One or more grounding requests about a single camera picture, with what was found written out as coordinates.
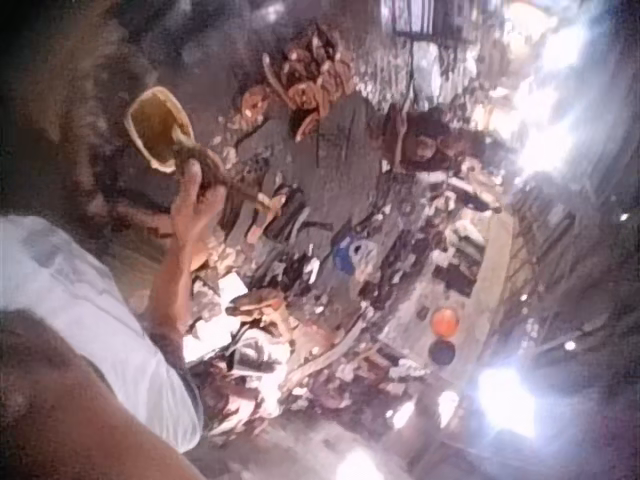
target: orange ball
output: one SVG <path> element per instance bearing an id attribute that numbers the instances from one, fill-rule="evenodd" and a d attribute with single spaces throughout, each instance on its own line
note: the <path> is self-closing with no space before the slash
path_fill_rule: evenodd
<path id="1" fill-rule="evenodd" d="M 458 315 L 451 308 L 440 308 L 431 315 L 431 330 L 435 335 L 442 338 L 451 338 L 458 331 L 460 320 Z"/>

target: pile of wooden items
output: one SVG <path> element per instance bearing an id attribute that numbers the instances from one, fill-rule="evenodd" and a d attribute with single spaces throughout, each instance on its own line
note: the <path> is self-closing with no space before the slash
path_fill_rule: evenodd
<path id="1" fill-rule="evenodd" d="M 242 120 L 246 125 L 262 123 L 273 90 L 302 119 L 295 135 L 299 142 L 329 114 L 331 104 L 355 90 L 353 58 L 338 33 L 320 25 L 291 42 L 285 56 L 277 75 L 269 55 L 263 54 L 270 88 L 257 85 L 245 93 Z"/>

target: white t-shirt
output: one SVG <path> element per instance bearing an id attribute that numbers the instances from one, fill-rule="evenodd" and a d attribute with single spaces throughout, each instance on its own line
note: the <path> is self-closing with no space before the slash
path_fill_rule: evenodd
<path id="1" fill-rule="evenodd" d="M 40 317 L 100 370 L 139 421 L 178 451 L 193 448 L 201 412 L 109 270 L 41 218 L 0 218 L 0 242 L 0 308 Z"/>

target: person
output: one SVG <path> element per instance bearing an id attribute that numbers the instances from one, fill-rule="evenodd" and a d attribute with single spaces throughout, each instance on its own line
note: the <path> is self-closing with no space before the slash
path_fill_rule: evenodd
<path id="1" fill-rule="evenodd" d="M 182 336 L 191 261 L 224 204 L 185 168 L 174 236 L 139 322 L 107 268 L 37 217 L 0 219 L 4 478 L 200 478 L 178 452 L 202 431 Z"/>
<path id="2" fill-rule="evenodd" d="M 405 113 L 392 104 L 383 125 L 383 151 L 394 170 L 455 169 L 458 142 L 445 119 L 446 112 L 440 107 Z"/>

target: wooden bowl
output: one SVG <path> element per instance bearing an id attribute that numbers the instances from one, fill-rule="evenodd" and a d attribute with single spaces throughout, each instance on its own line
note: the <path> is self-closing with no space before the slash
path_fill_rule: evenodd
<path id="1" fill-rule="evenodd" d="M 151 167 L 165 173 L 176 169 L 172 131 L 180 131 L 195 140 L 193 127 L 180 102 L 163 87 L 153 87 L 129 107 L 124 120 L 138 151 Z"/>

